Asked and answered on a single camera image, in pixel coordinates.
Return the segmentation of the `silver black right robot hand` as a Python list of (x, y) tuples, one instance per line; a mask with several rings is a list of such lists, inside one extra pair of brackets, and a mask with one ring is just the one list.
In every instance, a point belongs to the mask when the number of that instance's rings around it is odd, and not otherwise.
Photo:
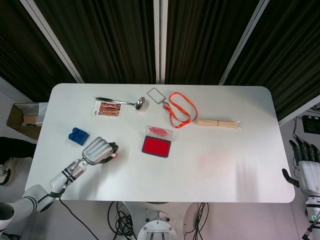
[(289, 140), (294, 153), (296, 167), (299, 171), (298, 180), (293, 179), (283, 168), (282, 175), (291, 185), (309, 197), (320, 196), (320, 150), (307, 141), (295, 137), (296, 142)]

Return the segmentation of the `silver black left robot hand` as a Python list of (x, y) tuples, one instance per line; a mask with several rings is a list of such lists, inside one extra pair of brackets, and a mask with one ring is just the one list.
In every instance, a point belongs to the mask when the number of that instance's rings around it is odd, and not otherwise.
[(107, 142), (99, 136), (82, 151), (82, 158), (91, 166), (106, 164), (117, 157), (118, 148), (115, 142)]

